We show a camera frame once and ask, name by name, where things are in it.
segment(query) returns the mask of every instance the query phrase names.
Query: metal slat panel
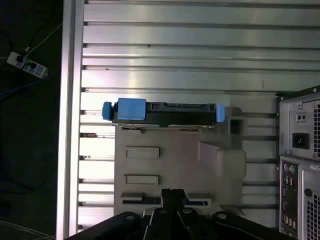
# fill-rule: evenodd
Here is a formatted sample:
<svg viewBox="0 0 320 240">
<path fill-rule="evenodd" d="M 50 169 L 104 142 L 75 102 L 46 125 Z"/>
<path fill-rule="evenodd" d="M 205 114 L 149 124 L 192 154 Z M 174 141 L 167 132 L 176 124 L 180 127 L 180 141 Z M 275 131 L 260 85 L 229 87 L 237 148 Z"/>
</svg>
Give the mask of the metal slat panel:
<svg viewBox="0 0 320 240">
<path fill-rule="evenodd" d="M 275 205 L 279 201 L 276 195 L 243 195 L 242 204 L 246 205 Z"/>
<path fill-rule="evenodd" d="M 276 147 L 275 141 L 242 141 L 242 148 L 250 159 L 275 159 Z"/>
<path fill-rule="evenodd" d="M 273 163 L 247 163 L 246 176 L 243 179 L 246 183 L 269 182 L 277 180 L 276 164 Z"/>
<path fill-rule="evenodd" d="M 274 113 L 276 102 L 274 95 L 227 95 L 216 92 L 118 92 L 89 93 L 81 95 L 82 110 L 100 110 L 104 102 L 115 103 L 118 98 L 144 98 L 149 102 L 167 102 L 183 104 L 223 103 L 227 107 L 239 107 L 243 112 L 249 113 Z"/>
<path fill-rule="evenodd" d="M 191 28 L 140 25 L 88 25 L 85 44 L 145 44 L 268 48 L 320 48 L 320 31 L 287 29 Z"/>
<path fill-rule="evenodd" d="M 320 50 L 87 44 L 84 57 L 320 61 Z"/>
<path fill-rule="evenodd" d="M 93 226 L 114 215 L 113 207 L 79 207 L 78 224 Z"/>
<path fill-rule="evenodd" d="M 79 161 L 79 178 L 113 182 L 115 179 L 114 169 L 115 163 L 113 161 L 81 160 Z"/>
<path fill-rule="evenodd" d="M 113 192 L 114 184 L 79 183 L 79 192 Z"/>
<path fill-rule="evenodd" d="M 136 0 L 125 0 L 126 2 L 136 2 Z M 141 2 L 158 2 L 159 0 L 140 0 Z M 191 2 L 191 3 L 225 3 L 225 4 L 264 4 L 264 5 L 320 5 L 318 0 L 162 0 L 163 2 Z M 103 4 L 108 0 L 88 0 L 89 4 Z"/>
<path fill-rule="evenodd" d="M 148 70 L 83 70 L 83 88 L 296 91 L 319 82 L 320 73 L 257 73 Z"/>
<path fill-rule="evenodd" d="M 85 205 L 113 205 L 114 204 L 114 194 L 104 193 L 104 192 L 90 192 L 90 193 L 79 193 L 78 201 Z"/>
<path fill-rule="evenodd" d="M 243 195 L 276 195 L 278 193 L 275 186 L 243 186 Z"/>
<path fill-rule="evenodd" d="M 115 158 L 115 139 L 114 138 L 80 138 L 80 156 Z"/>
<path fill-rule="evenodd" d="M 151 4 L 89 4 L 86 22 L 320 26 L 317 9 Z"/>
<path fill-rule="evenodd" d="M 317 71 L 320 62 L 288 61 L 249 61 L 232 59 L 162 59 L 162 58 L 88 58 L 82 60 L 84 66 L 113 67 L 170 67 L 170 68 L 214 68 L 214 69 L 257 69 L 257 70 L 296 70 Z"/>
<path fill-rule="evenodd" d="M 247 127 L 246 134 L 248 136 L 276 136 L 277 129 L 275 127 Z"/>
<path fill-rule="evenodd" d="M 80 125 L 80 133 L 103 134 L 104 136 L 112 138 L 115 137 L 115 127 L 112 125 L 82 124 Z"/>
</svg>

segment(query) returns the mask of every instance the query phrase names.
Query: dark floor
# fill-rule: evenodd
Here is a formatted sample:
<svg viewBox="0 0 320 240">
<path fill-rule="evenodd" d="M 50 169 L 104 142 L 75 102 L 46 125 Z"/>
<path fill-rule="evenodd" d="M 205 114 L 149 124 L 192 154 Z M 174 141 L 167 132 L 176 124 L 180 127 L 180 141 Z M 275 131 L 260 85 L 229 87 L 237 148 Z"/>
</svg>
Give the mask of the dark floor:
<svg viewBox="0 0 320 240">
<path fill-rule="evenodd" d="M 50 17 L 51 4 L 51 0 L 1 2 L 0 57 L 10 51 L 5 34 L 12 50 L 22 53 L 35 29 Z M 55 0 L 53 19 L 37 35 L 35 45 L 62 22 L 62 16 L 63 0 Z M 56 231 L 61 41 L 60 28 L 29 56 L 49 68 L 50 77 L 43 82 L 3 95 L 39 79 L 8 64 L 0 70 L 0 220 L 49 235 Z M 0 224 L 2 240 L 36 238 Z"/>
</svg>

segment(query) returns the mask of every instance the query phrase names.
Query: white cable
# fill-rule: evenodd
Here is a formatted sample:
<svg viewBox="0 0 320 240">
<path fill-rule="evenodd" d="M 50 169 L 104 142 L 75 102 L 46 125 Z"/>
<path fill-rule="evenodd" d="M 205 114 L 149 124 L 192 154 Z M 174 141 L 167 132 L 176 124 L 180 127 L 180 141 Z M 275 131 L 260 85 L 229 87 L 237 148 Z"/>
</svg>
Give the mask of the white cable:
<svg viewBox="0 0 320 240">
<path fill-rule="evenodd" d="M 39 237 L 47 237 L 47 238 L 51 237 L 49 234 L 46 234 L 44 232 L 37 231 L 37 230 L 34 230 L 32 228 L 27 228 L 27 227 L 24 227 L 24 226 L 20 226 L 18 224 L 14 224 L 14 223 L 11 223 L 11 222 L 0 220 L 0 224 L 8 226 L 8 227 L 12 227 L 12 228 L 17 229 L 17 230 L 33 233 L 33 234 L 35 234 L 35 235 L 37 235 Z"/>
<path fill-rule="evenodd" d="M 38 237 L 38 238 L 35 238 L 33 240 L 43 240 L 43 239 L 52 239 L 52 238 L 49 238 L 48 236 L 43 236 L 43 237 Z"/>
<path fill-rule="evenodd" d="M 41 234 L 38 234 L 38 233 L 35 233 L 33 231 L 29 231 L 29 230 L 26 230 L 26 229 L 22 229 L 22 228 L 18 228 L 18 227 L 15 227 L 15 226 L 12 226 L 12 225 L 6 225 L 6 224 L 3 224 L 3 223 L 0 223 L 6 227 L 10 227 L 10 228 L 13 228 L 13 229 L 16 229 L 16 230 L 20 230 L 20 231 L 23 231 L 23 232 L 27 232 L 29 234 L 33 234 L 33 235 L 36 235 L 38 237 L 42 236 Z"/>
<path fill-rule="evenodd" d="M 45 43 L 45 41 L 47 41 L 51 36 L 52 34 L 54 34 L 60 27 L 62 26 L 62 23 L 57 26 L 42 42 L 40 42 L 37 46 L 33 47 L 24 57 L 25 58 L 28 58 L 28 56 L 34 51 L 36 50 L 37 48 L 39 48 L 42 44 Z"/>
</svg>

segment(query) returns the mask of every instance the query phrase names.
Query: cable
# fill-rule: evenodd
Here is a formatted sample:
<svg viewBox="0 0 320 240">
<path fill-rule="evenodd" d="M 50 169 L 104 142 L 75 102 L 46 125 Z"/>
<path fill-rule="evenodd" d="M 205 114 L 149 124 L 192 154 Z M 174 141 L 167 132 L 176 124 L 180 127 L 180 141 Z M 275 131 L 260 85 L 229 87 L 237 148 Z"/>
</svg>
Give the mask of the cable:
<svg viewBox="0 0 320 240">
<path fill-rule="evenodd" d="M 35 239 L 33 239 L 33 240 L 42 240 L 42 239 L 51 239 L 51 238 L 49 238 L 48 236 L 44 236 L 44 237 L 35 238 Z"/>
<path fill-rule="evenodd" d="M 42 29 L 44 29 L 53 19 L 54 17 L 54 12 L 55 12 L 55 0 L 51 0 L 51 12 L 50 12 L 50 16 L 49 19 L 47 21 L 45 21 L 41 26 L 39 26 L 33 33 L 32 38 L 30 39 L 29 43 L 28 43 L 28 47 L 31 48 L 36 36 L 41 32 Z"/>
<path fill-rule="evenodd" d="M 62 26 L 62 23 L 57 26 L 42 42 L 40 42 L 37 46 L 33 47 L 28 53 L 24 56 L 24 58 L 27 58 L 34 50 L 39 48 L 42 44 L 45 43 L 60 27 Z"/>
<path fill-rule="evenodd" d="M 46 238 L 50 238 L 50 239 L 55 239 L 54 237 L 51 237 L 49 234 L 46 234 L 46 233 L 44 233 L 44 232 L 37 231 L 37 230 L 34 230 L 34 229 L 32 229 L 32 228 L 20 226 L 20 225 L 18 225 L 18 224 L 14 224 L 14 223 L 11 223 L 11 222 L 8 222 L 8 221 L 2 221 L 2 220 L 0 220 L 0 224 L 2 224 L 2 225 L 4 225 L 4 226 L 7 226 L 7 227 L 12 227 L 12 228 L 14 228 L 14 229 L 16 229 L 16 230 L 25 231 L 25 232 L 28 232 L 28 233 L 37 235 L 37 236 L 39 236 L 39 237 L 46 237 Z"/>
</svg>

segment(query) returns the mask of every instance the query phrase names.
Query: metal screw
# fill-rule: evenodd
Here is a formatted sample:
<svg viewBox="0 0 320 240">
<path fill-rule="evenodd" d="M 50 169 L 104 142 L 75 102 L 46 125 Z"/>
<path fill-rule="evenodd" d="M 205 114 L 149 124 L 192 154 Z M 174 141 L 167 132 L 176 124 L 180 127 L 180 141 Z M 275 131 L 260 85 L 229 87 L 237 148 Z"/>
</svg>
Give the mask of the metal screw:
<svg viewBox="0 0 320 240">
<path fill-rule="evenodd" d="M 190 213 L 192 213 L 193 211 L 192 211 L 192 209 L 190 209 L 190 208 L 186 208 L 186 209 L 183 210 L 183 212 L 184 212 L 185 214 L 190 214 Z"/>
<path fill-rule="evenodd" d="M 135 217 L 134 217 L 134 216 L 126 216 L 125 219 L 127 219 L 127 220 L 133 220 L 133 219 L 135 219 Z"/>
<path fill-rule="evenodd" d="M 286 153 L 287 155 L 291 155 L 291 154 L 292 154 L 292 151 L 291 151 L 291 150 L 286 150 L 285 153 Z"/>
<path fill-rule="evenodd" d="M 227 218 L 227 215 L 223 214 L 223 213 L 220 213 L 218 214 L 217 216 L 218 219 L 226 219 Z"/>
</svg>

